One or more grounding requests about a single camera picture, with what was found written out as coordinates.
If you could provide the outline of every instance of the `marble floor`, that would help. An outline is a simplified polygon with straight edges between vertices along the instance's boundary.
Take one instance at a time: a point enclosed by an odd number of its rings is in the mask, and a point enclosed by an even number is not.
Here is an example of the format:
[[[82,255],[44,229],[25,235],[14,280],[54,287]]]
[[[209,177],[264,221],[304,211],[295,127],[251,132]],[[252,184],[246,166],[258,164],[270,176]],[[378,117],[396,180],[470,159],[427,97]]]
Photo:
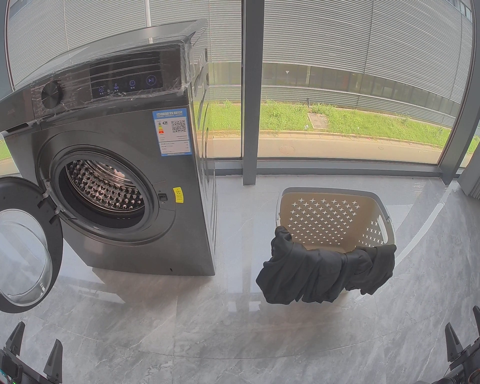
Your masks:
[[[374,296],[267,304],[255,278],[270,256],[287,187],[371,191],[396,230],[394,276]],[[65,245],[51,294],[0,314],[0,340],[26,322],[21,357],[43,371],[64,347],[64,383],[414,383],[447,369],[444,327],[478,337],[480,202],[437,179],[278,176],[218,180],[215,277],[92,270]]]

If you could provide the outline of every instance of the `open door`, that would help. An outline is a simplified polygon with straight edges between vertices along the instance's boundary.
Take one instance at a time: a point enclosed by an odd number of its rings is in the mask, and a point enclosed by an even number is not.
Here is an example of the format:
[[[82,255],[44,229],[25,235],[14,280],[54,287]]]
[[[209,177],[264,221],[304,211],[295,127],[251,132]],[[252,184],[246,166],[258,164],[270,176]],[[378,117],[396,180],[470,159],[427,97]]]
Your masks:
[[[0,311],[28,311],[51,291],[63,253],[57,213],[37,185],[0,178]]]

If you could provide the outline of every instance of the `control panel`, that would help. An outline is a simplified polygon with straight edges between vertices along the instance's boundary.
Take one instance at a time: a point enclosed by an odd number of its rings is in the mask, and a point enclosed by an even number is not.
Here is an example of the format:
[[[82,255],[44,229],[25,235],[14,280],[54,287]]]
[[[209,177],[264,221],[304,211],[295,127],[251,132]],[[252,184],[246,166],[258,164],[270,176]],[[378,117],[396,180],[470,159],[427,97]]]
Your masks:
[[[163,87],[160,51],[138,52],[90,66],[94,99]]]
[[[108,99],[175,92],[181,85],[180,48],[168,46],[83,63],[39,81],[30,95],[34,116],[41,118]]]

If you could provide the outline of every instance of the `laundry basket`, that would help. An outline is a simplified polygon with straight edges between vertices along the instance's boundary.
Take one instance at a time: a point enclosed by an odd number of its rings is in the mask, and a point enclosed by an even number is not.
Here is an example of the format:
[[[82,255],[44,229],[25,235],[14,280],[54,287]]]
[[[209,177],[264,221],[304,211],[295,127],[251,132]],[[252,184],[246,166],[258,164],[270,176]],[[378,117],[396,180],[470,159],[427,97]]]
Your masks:
[[[371,192],[332,188],[287,188],[278,199],[277,226],[307,249],[350,252],[356,246],[395,244],[392,220]]]

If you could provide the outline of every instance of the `grass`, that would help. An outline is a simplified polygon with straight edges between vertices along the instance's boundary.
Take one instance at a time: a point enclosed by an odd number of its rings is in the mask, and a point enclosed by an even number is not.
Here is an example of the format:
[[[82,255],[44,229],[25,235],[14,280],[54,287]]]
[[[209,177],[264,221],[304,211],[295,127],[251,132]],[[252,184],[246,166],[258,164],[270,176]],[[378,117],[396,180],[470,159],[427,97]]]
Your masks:
[[[0,160],[10,157],[10,152],[5,144],[5,140],[0,140]]]
[[[409,116],[389,116],[379,113],[336,108],[333,105],[289,104],[267,101],[260,106],[262,131],[313,131],[308,113],[320,113],[328,118],[327,132],[343,135],[388,138],[428,144],[443,148],[450,129],[416,120]],[[240,105],[228,100],[212,105],[212,128],[216,131],[240,131]],[[475,136],[468,149],[473,153],[480,142]]]
[[[214,131],[240,131],[240,105],[228,100],[212,105],[212,129]],[[262,131],[312,131],[308,107],[303,104],[267,101],[260,106],[260,130]]]

